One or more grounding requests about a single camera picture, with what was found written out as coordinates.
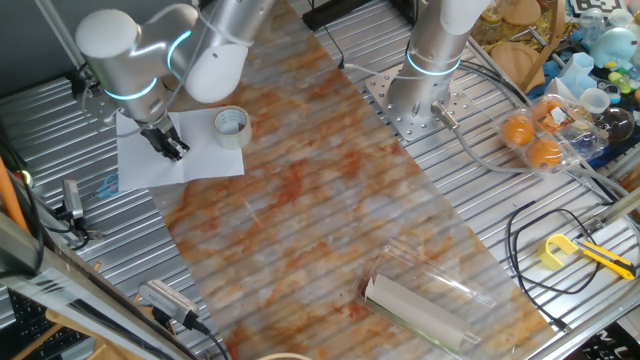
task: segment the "orange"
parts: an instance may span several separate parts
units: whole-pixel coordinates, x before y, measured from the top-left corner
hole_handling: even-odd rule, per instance
[[[529,165],[540,170],[550,170],[562,161],[560,146],[548,139],[538,139],[527,149]]]
[[[524,115],[510,117],[500,128],[504,140],[515,146],[525,146],[533,140],[533,123]]]
[[[538,106],[533,109],[533,121],[539,121],[540,119],[551,114],[551,110],[559,107],[564,110],[562,104],[556,100],[543,100]]]

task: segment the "blue led ring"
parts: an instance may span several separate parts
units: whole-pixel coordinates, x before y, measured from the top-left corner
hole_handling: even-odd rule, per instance
[[[413,62],[413,60],[411,59],[411,54],[407,52],[407,60],[409,60],[409,63],[411,64],[411,66],[413,66],[414,69],[420,71],[421,73],[425,74],[425,75],[432,75],[432,76],[441,76],[441,75],[447,75],[451,72],[454,72],[457,68],[458,65],[460,65],[460,60],[458,60],[458,62],[456,63],[456,66],[454,66],[453,68],[447,70],[447,71],[442,71],[442,72],[433,72],[433,71],[427,71],[421,67],[419,67],[418,65],[416,65],[416,63]]]
[[[151,84],[149,84],[149,86],[144,88],[144,90],[142,90],[142,91],[140,91],[138,93],[135,93],[133,95],[116,95],[116,94],[113,94],[113,93],[109,92],[106,89],[104,90],[104,92],[106,92],[107,95],[111,96],[112,98],[114,98],[116,100],[122,100],[122,101],[135,100],[135,99],[138,99],[138,98],[141,98],[141,97],[147,95],[153,89],[153,87],[156,86],[157,82],[158,82],[158,78],[153,79],[153,81],[151,81]]]
[[[171,57],[173,56],[173,52],[176,51],[176,48],[178,47],[178,45],[180,45],[180,43],[185,41],[189,36],[191,36],[191,30],[187,30],[185,33],[178,36],[178,38],[169,47],[169,53],[167,54],[167,66],[169,67],[169,70],[173,71],[171,69]]]

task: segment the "marbled tabletop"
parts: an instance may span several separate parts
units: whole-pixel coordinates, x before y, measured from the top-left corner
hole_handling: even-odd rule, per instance
[[[212,106],[231,104],[252,117],[246,174],[153,194],[234,359],[444,358],[353,301],[390,239],[497,301],[472,323],[475,358],[524,359],[554,336],[283,0]],[[172,110],[202,107],[181,94]]]

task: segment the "white paper sheet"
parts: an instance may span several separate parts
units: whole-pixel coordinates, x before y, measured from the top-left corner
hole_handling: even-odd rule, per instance
[[[243,175],[242,150],[223,149],[213,137],[213,119],[218,111],[220,108],[169,114],[180,138],[191,147],[175,163],[157,153],[142,135],[118,137],[120,191]],[[119,135],[137,128],[133,120],[117,114]]]

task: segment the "mounting plate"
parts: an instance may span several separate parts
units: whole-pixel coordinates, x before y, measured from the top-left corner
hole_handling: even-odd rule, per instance
[[[426,121],[403,119],[398,116],[398,113],[393,108],[389,108],[389,97],[387,96],[389,85],[391,85],[391,81],[393,81],[400,70],[402,70],[402,64],[394,66],[382,72],[380,75],[374,75],[365,80],[365,87],[367,91],[371,93],[371,96],[373,96],[374,101],[382,108],[387,121],[395,128],[398,135],[405,141],[411,142],[424,137],[428,133],[433,132],[433,130],[443,128],[444,125],[440,121],[437,121],[437,118]],[[474,111],[473,101],[469,99],[453,81],[451,82],[450,90],[451,100],[449,101],[447,110],[451,112],[451,115],[459,119]]]

